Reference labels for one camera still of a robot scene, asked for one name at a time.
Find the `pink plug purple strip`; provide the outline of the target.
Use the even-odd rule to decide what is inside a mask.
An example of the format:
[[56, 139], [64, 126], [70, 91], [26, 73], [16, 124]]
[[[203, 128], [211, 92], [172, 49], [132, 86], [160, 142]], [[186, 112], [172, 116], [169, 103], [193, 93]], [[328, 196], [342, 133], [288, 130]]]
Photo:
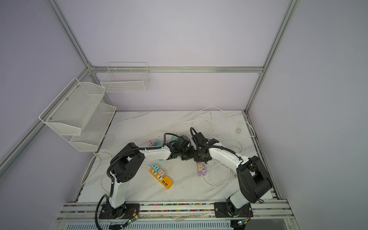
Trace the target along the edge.
[[197, 172], [202, 173], [204, 171], [204, 167], [202, 163], [197, 163]]

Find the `purple power strip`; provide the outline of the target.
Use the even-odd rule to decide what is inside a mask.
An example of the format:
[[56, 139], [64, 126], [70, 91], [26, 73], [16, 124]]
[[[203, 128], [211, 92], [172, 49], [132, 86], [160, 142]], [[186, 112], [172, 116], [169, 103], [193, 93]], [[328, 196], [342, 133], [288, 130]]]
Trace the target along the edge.
[[197, 163], [197, 175], [205, 176], [206, 175], [206, 164], [204, 162]]

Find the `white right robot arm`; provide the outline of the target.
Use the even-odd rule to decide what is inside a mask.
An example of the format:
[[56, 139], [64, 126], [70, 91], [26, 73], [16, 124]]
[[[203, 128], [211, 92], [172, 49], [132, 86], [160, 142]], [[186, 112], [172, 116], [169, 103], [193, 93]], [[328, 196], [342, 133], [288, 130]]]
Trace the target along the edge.
[[194, 160], [196, 162], [219, 161], [237, 175], [239, 189], [229, 196], [224, 203], [224, 215], [238, 217], [250, 212], [251, 205], [264, 203], [262, 197], [273, 187], [271, 177], [261, 159], [253, 156], [245, 160], [235, 151], [226, 148], [216, 139], [207, 139], [201, 132], [190, 130], [195, 144]]

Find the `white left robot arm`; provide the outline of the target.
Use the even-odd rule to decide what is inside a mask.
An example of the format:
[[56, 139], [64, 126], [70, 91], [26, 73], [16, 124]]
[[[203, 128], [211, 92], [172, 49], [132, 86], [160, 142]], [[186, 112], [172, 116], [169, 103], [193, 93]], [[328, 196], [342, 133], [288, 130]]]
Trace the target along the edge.
[[139, 147], [128, 143], [110, 162], [106, 175], [111, 179], [108, 198], [114, 209], [126, 202], [128, 182], [136, 175], [144, 161], [171, 160], [180, 157], [183, 161], [193, 158], [195, 148], [186, 136], [163, 143], [161, 146]]

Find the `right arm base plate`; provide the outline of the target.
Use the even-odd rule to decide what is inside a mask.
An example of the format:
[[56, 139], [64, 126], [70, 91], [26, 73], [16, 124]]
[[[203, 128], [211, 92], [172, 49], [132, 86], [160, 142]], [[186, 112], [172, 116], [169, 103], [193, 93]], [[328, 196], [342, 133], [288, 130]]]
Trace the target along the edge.
[[231, 202], [215, 202], [214, 210], [217, 218], [252, 218], [254, 216], [250, 203], [236, 208]]

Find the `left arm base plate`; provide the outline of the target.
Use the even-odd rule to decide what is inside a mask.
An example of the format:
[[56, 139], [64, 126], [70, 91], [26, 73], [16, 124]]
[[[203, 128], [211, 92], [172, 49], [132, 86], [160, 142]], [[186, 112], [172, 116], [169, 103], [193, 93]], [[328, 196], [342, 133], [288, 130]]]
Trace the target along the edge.
[[109, 203], [105, 202], [102, 204], [99, 219], [131, 219], [138, 215], [139, 211], [140, 204], [123, 204], [114, 209]]

